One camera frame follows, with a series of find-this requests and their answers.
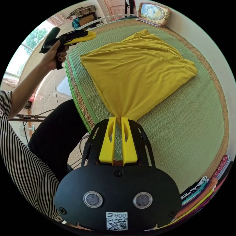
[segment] bed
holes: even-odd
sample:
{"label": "bed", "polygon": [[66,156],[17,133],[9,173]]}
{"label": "bed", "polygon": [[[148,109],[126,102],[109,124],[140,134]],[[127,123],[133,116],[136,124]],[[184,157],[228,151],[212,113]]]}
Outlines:
{"label": "bed", "polygon": [[[93,28],[97,38],[70,50],[65,68],[73,100],[90,133],[97,122],[112,114],[103,104],[88,72],[80,65],[79,56],[105,44],[120,42],[144,29],[175,47],[198,69],[195,77],[137,121],[149,137],[156,167],[174,179],[181,193],[202,176],[210,178],[228,146],[229,124],[224,93],[203,55],[169,28],[152,26],[132,16]],[[118,126],[115,145],[115,158],[121,160]]]}

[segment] person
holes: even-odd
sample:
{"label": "person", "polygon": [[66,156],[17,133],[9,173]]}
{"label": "person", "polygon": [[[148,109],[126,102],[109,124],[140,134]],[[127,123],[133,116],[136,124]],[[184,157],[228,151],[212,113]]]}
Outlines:
{"label": "person", "polygon": [[[0,151],[14,184],[39,212],[56,221],[62,218],[54,206],[60,181],[67,174],[70,153],[87,129],[73,100],[59,105],[33,133],[28,145],[18,138],[8,120],[15,117],[51,71],[56,69],[56,53],[60,41],[44,55],[41,62],[12,91],[0,91]],[[66,51],[58,60],[65,61]]]}

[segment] clock face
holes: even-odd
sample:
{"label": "clock face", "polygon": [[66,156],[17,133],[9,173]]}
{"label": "clock face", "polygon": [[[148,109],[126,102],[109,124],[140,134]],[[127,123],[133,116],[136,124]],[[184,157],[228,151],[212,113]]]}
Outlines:
{"label": "clock face", "polygon": [[165,17],[163,9],[152,4],[143,4],[141,13],[144,18],[148,18],[152,21],[161,20]]}

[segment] door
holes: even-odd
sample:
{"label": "door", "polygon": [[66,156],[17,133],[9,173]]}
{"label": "door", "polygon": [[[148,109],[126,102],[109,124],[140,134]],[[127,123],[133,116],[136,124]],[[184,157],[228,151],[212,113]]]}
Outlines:
{"label": "door", "polygon": [[[110,15],[118,15],[118,14],[125,14],[125,0],[104,0],[104,3],[106,4],[106,7],[108,9],[108,12]],[[134,6],[133,10],[134,15],[136,15],[136,8]],[[111,21],[118,20],[121,17],[114,17],[111,18]]]}

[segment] striped shirt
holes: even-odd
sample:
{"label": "striped shirt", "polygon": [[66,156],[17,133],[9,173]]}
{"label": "striped shirt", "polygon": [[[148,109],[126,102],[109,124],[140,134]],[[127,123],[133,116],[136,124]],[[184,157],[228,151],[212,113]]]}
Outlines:
{"label": "striped shirt", "polygon": [[0,151],[14,184],[39,212],[60,221],[54,206],[59,182],[51,169],[18,138],[8,122],[11,92],[0,90]]}

